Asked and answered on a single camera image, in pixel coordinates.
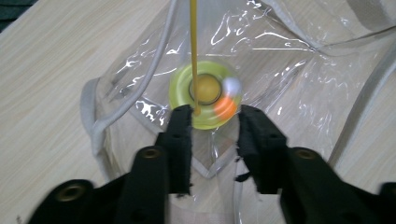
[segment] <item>clear plastic bag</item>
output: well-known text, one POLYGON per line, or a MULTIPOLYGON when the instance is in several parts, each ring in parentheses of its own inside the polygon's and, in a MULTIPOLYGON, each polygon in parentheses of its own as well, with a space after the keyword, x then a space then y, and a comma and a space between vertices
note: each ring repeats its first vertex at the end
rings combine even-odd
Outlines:
MULTIPOLYGON (((326 6, 324 1, 309 2, 326 6)), ((276 14, 272 7, 251 0, 198 1, 199 56, 230 65, 242 83, 242 104, 265 111, 289 138, 290 147, 309 147, 327 159, 362 86, 396 34, 388 29, 372 35, 343 35, 329 26, 326 33, 334 33, 335 38, 311 38, 309 29, 323 21, 294 17, 287 1, 268 3, 276 14), (276 7, 281 3, 286 9, 276 7), (282 12, 290 16, 288 20, 282 19, 282 12), (299 32, 291 19, 299 24, 299 32)), ((104 76, 84 89, 83 122, 92 137, 93 153, 109 179, 127 173, 136 151, 152 145, 158 132, 166 129, 171 113, 169 83, 190 62, 188 7, 188 1, 172 2, 174 22, 152 80, 122 117, 102 126, 102 133, 94 124, 127 105, 143 85, 162 41, 163 21, 169 20, 166 11, 159 13, 104 76)), ((364 26, 359 20, 350 23, 364 26)), ((252 181, 233 181, 246 169, 242 162, 234 162, 238 125, 233 117, 216 129, 193 130, 191 196, 172 197, 171 223, 282 220, 276 196, 258 195, 252 181)))

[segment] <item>wooden table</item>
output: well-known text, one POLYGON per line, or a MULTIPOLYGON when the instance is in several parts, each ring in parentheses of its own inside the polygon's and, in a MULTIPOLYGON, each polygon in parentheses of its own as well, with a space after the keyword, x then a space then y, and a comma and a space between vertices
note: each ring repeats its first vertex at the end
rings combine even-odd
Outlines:
MULTIPOLYGON (((105 183, 79 116, 101 76, 166 1, 38 1, 0 34, 0 223, 25 223, 68 179, 105 183)), ((378 95, 337 172, 375 191, 396 180, 396 77, 378 95)))

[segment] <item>yellow stick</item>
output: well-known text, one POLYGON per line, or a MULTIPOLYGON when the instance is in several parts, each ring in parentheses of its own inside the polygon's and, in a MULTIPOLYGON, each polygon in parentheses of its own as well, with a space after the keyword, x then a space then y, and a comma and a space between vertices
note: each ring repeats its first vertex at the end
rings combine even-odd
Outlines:
POLYGON ((191 66, 192 66, 192 86, 194 91, 194 115, 201 114, 201 107, 198 104, 198 75, 197 75, 197 1, 190 0, 190 39, 191 39, 191 66))

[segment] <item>transparent plastic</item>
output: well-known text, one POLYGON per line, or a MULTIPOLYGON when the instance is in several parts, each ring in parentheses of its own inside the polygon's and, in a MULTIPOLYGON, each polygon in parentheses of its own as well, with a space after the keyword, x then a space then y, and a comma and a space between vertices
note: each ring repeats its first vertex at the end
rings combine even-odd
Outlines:
MULTIPOLYGON (((325 1, 306 2, 327 6, 325 1)), ((396 33, 390 26, 382 27, 387 29, 383 32, 355 32, 351 27, 364 25, 353 11, 345 12, 348 17, 340 14, 348 24, 340 31, 310 14, 296 16, 288 1, 268 3, 273 7, 253 0, 198 1, 199 57, 230 65, 242 84, 241 104, 263 110, 289 138, 290 147, 309 147, 328 159, 362 86, 396 33), (282 19, 282 13, 289 20, 282 19), (298 24, 297 32, 292 23, 298 24), (325 25, 326 32, 313 35, 325 25)), ((336 6, 326 8, 336 12, 336 6)), ((100 77, 95 89, 97 119, 119 108, 141 84, 165 17, 166 10, 100 77)), ((189 3, 179 1, 153 79, 128 112, 106 128, 102 153, 111 166, 106 172, 127 173, 136 151, 152 145, 158 132, 165 131, 171 113, 170 81, 190 63, 188 20, 189 3)), ((191 196, 171 197, 171 223, 282 222, 276 196, 258 195, 251 180, 233 181, 246 171, 241 161, 234 162, 238 125, 234 116, 218 128, 193 130, 191 196)))

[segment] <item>metal screw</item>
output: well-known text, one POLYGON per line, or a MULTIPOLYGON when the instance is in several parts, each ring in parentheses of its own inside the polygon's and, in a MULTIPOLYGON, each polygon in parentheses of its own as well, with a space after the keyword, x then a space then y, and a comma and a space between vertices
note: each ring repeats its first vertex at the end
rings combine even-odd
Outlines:
POLYGON ((79 198, 85 191, 85 187, 80 184, 69 185, 66 188, 59 191, 56 195, 56 199, 59 202, 70 202, 79 198))
POLYGON ((297 150, 296 154, 298 157, 305 160, 313 160, 316 157, 316 155, 313 152, 303 149, 297 150))
POLYGON ((161 152, 158 149, 150 148, 143 152, 143 158, 146 159, 154 159, 161 155, 161 152))

